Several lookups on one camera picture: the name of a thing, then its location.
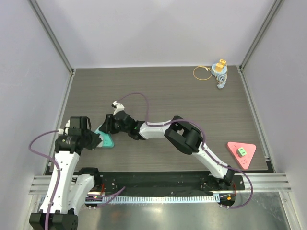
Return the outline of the teal triangular power socket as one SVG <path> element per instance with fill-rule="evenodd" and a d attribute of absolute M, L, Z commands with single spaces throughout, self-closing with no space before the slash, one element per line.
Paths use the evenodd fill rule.
<path fill-rule="evenodd" d="M 101 142 L 97 145 L 98 148 L 113 148 L 114 147 L 114 141 L 110 134 L 106 134 L 99 130 L 101 126 L 99 126 L 95 133 L 99 135 L 99 138 L 101 139 Z"/>

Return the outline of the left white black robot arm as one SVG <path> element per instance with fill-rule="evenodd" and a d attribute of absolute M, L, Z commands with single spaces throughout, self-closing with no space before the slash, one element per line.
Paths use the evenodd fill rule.
<path fill-rule="evenodd" d="M 99 134 L 91 130 L 90 119 L 73 116 L 57 133 L 55 155 L 47 156 L 54 164 L 47 194 L 38 212 L 31 213 L 29 218 L 35 230 L 77 229 L 78 213 L 88 193 L 99 190 L 102 185 L 99 170 L 92 167 L 81 168 L 76 181 L 73 181 L 81 152 L 94 150 L 102 141 Z"/>

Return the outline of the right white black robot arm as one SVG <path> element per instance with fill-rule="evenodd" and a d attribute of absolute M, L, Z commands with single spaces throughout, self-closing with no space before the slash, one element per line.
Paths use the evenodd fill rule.
<path fill-rule="evenodd" d="M 120 111 L 107 114 L 98 130 L 105 134 L 126 133 L 134 140 L 165 138 L 181 153 L 198 159 L 216 179 L 219 188 L 225 190 L 234 183 L 235 170 L 213 153 L 199 128 L 180 116 L 166 122 L 151 123 L 135 120 Z"/>

